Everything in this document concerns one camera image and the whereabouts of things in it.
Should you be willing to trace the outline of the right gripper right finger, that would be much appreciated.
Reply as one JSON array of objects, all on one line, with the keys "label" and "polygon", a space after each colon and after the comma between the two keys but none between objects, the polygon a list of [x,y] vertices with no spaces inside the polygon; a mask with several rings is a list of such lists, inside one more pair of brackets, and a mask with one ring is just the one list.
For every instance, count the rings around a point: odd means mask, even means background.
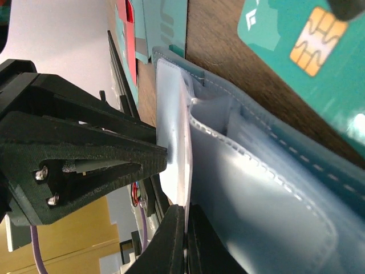
[{"label": "right gripper right finger", "polygon": [[246,273],[224,247],[199,205],[190,207],[187,245],[189,273]]}]

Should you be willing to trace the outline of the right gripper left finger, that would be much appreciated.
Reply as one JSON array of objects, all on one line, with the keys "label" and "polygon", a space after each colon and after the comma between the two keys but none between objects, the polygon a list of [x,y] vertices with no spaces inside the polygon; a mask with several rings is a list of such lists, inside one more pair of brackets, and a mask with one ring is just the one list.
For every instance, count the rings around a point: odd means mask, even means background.
[{"label": "right gripper left finger", "polygon": [[148,247],[126,272],[184,273],[184,225],[184,208],[170,206]]}]

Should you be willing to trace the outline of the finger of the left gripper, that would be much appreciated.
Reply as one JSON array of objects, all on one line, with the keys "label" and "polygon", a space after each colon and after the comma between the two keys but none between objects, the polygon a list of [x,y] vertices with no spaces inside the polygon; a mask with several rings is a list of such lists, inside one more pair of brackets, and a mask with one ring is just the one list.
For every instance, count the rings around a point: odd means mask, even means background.
[{"label": "finger of the left gripper", "polygon": [[13,111],[1,120],[1,215],[52,224],[166,166],[167,150],[155,144]]},{"label": "finger of the left gripper", "polygon": [[1,117],[11,111],[85,122],[118,134],[155,134],[154,127],[124,114],[55,74],[40,74],[32,61],[1,63]]}]

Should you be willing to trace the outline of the blue leather card holder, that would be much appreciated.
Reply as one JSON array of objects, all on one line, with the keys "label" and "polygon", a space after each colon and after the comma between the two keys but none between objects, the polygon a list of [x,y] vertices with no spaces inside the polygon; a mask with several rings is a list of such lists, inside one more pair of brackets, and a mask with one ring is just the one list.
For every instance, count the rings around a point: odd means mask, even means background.
[{"label": "blue leather card holder", "polygon": [[304,136],[223,78],[153,49],[192,78],[192,185],[249,273],[363,273],[364,170]]}]

